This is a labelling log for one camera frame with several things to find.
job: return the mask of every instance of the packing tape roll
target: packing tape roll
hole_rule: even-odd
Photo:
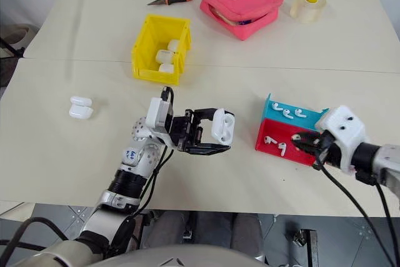
[[[294,0],[290,16],[302,23],[312,23],[318,20],[326,0]]]

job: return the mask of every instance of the table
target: table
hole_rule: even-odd
[[[131,62],[131,48],[151,13],[191,20],[187,65],[400,73],[400,42],[379,0],[327,0],[315,24],[293,20],[293,0],[285,0],[278,20],[245,42],[202,13],[201,0],[147,6],[151,1],[57,0],[24,55]]]
[[[174,154],[150,207],[359,216],[321,172],[254,150],[264,101],[271,92],[276,101],[315,110],[346,104],[372,143],[399,144],[399,80],[400,74],[359,71],[189,66],[174,88],[175,114],[232,111],[232,149],[209,157]],[[160,92],[160,84],[132,79],[130,63],[21,59],[0,101],[0,195],[93,206],[119,167],[131,126]],[[93,98],[91,119],[69,117],[75,94]],[[370,216],[383,216],[373,187],[329,170]],[[384,190],[392,215],[400,216],[398,199]]]

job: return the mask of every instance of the pink pouch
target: pink pouch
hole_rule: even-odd
[[[273,22],[282,3],[283,0],[202,0],[200,8],[239,39],[245,40]]]

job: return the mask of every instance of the yellow storage box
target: yellow storage box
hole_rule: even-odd
[[[163,84],[179,84],[184,71],[186,51],[190,49],[190,20],[149,14],[132,49],[132,73],[135,78]],[[167,49],[170,40],[179,40],[173,57],[174,72],[158,71],[156,54]]]

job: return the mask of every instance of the airpod earbud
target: airpod earbud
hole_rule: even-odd
[[[294,110],[294,114],[295,114],[297,117],[300,117],[300,118],[306,118],[307,116],[306,116],[306,115],[303,115],[303,114],[301,114],[301,112],[302,112],[302,110],[301,110],[301,109],[295,109],[295,110]]]
[[[272,109],[274,109],[275,111],[282,111],[283,108],[279,108],[278,107],[278,103],[272,103]]]
[[[277,143],[278,143],[276,140],[272,139],[272,138],[269,137],[269,136],[265,136],[265,137],[264,137],[264,142],[265,142],[265,144],[271,144],[271,142],[274,143],[274,144],[277,144]]]
[[[284,109],[282,114],[283,114],[283,116],[285,116],[285,117],[287,117],[289,119],[293,119],[294,118],[293,116],[289,115],[290,114],[290,110],[288,110],[288,109]]]
[[[279,143],[277,147],[282,150],[281,156],[284,156],[286,151],[286,143]]]

